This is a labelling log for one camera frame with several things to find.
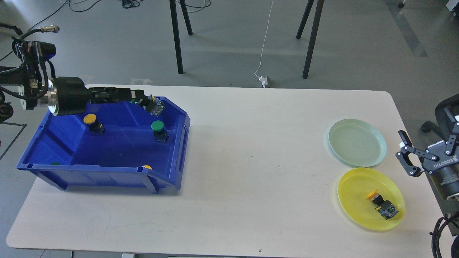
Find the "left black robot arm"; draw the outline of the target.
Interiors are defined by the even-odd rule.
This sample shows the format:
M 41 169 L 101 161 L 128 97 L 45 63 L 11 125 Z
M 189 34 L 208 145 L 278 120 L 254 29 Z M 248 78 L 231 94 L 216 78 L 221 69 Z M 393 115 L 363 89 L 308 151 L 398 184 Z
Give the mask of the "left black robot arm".
M 77 77 L 57 77 L 50 61 L 56 55 L 56 46 L 41 41 L 27 41 L 35 33 L 58 33 L 59 27 L 39 27 L 12 37 L 11 48 L 21 64 L 18 67 L 1 67 L 1 122 L 14 114 L 13 106 L 6 102 L 6 95 L 22 101 L 24 110 L 47 106 L 54 116 L 84 113 L 90 104 L 111 104 L 133 101 L 146 108 L 154 98 L 143 90 L 117 87 L 86 88 Z

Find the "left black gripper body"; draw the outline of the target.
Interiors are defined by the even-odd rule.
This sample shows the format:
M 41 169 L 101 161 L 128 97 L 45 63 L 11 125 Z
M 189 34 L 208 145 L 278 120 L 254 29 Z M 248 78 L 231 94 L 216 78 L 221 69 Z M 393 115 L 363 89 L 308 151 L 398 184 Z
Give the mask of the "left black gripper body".
M 87 104 L 111 104 L 131 101 L 131 89 L 118 87 L 85 87 L 77 77 L 48 80 L 48 109 L 54 116 L 84 113 Z

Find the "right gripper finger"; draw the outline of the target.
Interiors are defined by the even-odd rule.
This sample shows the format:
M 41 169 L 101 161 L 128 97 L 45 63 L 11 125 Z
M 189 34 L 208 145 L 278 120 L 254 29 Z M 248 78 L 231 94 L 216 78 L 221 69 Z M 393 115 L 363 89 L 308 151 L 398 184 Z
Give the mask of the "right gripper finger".
M 445 154 L 452 156 L 455 153 L 457 139 L 459 134 L 459 123 L 457 120 L 458 116 L 446 115 L 445 121 L 443 122 L 444 134 L 449 134 L 448 140 L 446 140 Z
M 399 130 L 398 134 L 402 140 L 400 145 L 400 151 L 396 153 L 397 160 L 399 160 L 402 167 L 405 169 L 407 175 L 411 177 L 419 177 L 422 174 L 421 168 L 413 165 L 409 158 L 409 154 L 415 154 L 421 158 L 427 158 L 430 161 L 437 162 L 439 157 L 428 153 L 427 151 L 421 151 L 413 147 L 408 134 L 404 130 Z

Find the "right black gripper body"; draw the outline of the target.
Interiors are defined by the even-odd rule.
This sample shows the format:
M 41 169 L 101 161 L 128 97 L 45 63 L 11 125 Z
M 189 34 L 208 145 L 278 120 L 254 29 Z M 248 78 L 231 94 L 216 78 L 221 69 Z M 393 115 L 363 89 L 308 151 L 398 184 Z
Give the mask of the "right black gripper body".
M 458 199 L 459 172 L 458 172 L 458 146 L 450 155 L 445 153 L 449 144 L 444 140 L 430 145 L 426 153 L 436 156 L 435 160 L 425 157 L 422 167 L 430 176 L 440 196 L 445 200 Z

